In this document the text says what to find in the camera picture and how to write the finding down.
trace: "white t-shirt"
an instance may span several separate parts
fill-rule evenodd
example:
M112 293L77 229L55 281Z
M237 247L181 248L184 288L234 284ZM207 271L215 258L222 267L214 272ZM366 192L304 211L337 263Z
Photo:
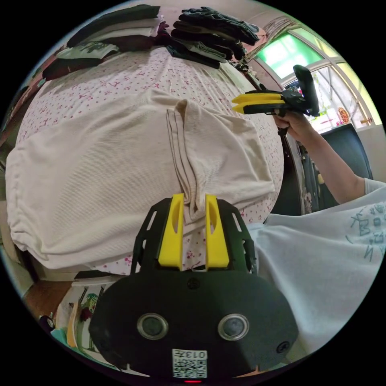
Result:
M304 216L250 224L259 275L287 298L310 354L332 339L370 289L386 251L386 184L365 180L365 196Z

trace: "wooden floor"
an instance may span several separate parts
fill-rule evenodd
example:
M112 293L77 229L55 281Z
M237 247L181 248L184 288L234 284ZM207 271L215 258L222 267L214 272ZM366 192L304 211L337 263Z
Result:
M36 318L55 313L71 284L70 281L39 281L28 290L24 301Z

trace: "pink floral pattern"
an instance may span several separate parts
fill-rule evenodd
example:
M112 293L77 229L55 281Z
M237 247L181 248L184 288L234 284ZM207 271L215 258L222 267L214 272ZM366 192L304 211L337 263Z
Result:
M138 93L148 88L158 88L175 97L192 99L207 108L239 116L232 110L231 100L240 93L251 90L252 86L243 89L240 82L236 83L222 68L216 70L173 58L163 47L150 53L124 53L97 67L77 71L43 85L23 119L17 144L63 120L97 109L103 103L123 95ZM280 191L283 150L271 117L264 114L243 117L251 120L256 127L257 135L265 149L275 193L261 198L240 212L246 223L263 222L271 212ZM108 262L98 262L91 267L128 275L131 259L132 255L128 253ZM184 269L205 264L205 230L198 230L184 237L183 264Z

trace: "folded clothes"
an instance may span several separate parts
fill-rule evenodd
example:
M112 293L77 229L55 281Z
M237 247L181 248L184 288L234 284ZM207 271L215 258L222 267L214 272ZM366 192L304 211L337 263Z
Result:
M191 41L173 39L183 44L191 52L195 52L213 60L218 60L220 63L226 63L226 56L222 52L210 49L200 42L193 43Z
M76 32L74 36L67 42L67 47L74 47L78 43L86 40L89 36L114 24L157 18L159 11L159 6L140 4L136 5L135 7L120 9L118 11L107 13L98 19L93 20L81 28L78 32Z
M109 52L119 52L119 48L113 44L93 41L86 44L79 44L76 47L65 48L56 54L60 59L82 59L96 58L103 59Z
M158 31L159 26L164 23L163 16L156 17L154 19L145 19L145 20L133 20L128 21L125 23L118 23L109 25L106 28L101 29L100 31L97 31L96 33L93 33L92 35L88 36L87 39L85 39L83 42L91 41L94 38L98 36L102 36L109 32L116 32L121 30L127 30L127 29L137 29L137 28L155 28L156 31Z
M220 68L220 62L218 60L213 60L208 57L199 55L195 52L191 52L178 41L170 40L166 48L169 51L170 55L172 55L173 57L190 60L191 62L196 62L200 64L206 64L207 66L216 69Z
M61 78L71 72L84 70L85 68L95 67L103 62L99 58L81 58L81 59L56 59L42 72L42 78L46 81Z
M176 39L197 41L197 34L180 31L178 29L173 29L171 35L173 38ZM199 36L199 41L205 44L207 47L213 47L215 45L226 47L233 52L237 60L241 60L245 55L244 48L242 47L241 43L238 44L235 42L231 42L219 36L202 33Z
M259 38L259 41L255 45L249 45L246 43L243 44L246 54L250 53L257 47L260 47L267 42L267 33L262 28L260 28L259 31L256 32L256 35Z
M154 46L154 39L153 37L134 35L111 37L103 42L117 46L120 52L130 52L151 49Z
M201 27L215 29L227 35L234 36L250 45L254 45L259 41L256 36L256 26L252 26L232 16L222 14L209 7L185 9L182 11L179 19Z
M214 50L216 52L220 52L224 55L225 59L226 60L231 60L232 57L233 57L233 51L230 50L229 48L227 47L222 47L220 45L211 45L210 47L206 46L203 42L201 41L198 41L197 44L201 47L201 46L205 46L207 47L208 49L211 49L211 50Z
M133 35L142 35L142 36L157 36L158 26L157 27L148 27L148 28L128 28L120 29L118 31L112 31L104 34L94 34L93 38L86 39L89 41L103 41L111 37L122 37L122 36L133 36Z
M211 33L211 34L223 37L224 39L227 39L227 40L230 40L230 41L233 41L233 42L237 42L236 38L234 38L234 37L232 37L230 35L227 35L226 33L223 33L221 31L216 31L214 29L209 29L209 28L201 27L199 25L193 25L191 23L187 23L186 21L178 20L178 21L176 21L173 24L173 27L176 28L176 29L179 29L180 31L196 33L196 34Z

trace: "qr code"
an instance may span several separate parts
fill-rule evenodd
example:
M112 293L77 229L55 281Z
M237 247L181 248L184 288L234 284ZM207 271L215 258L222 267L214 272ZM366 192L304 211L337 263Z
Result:
M206 378L207 352L173 349L173 375L176 378Z
M173 363L177 378L206 378L206 359L179 359Z

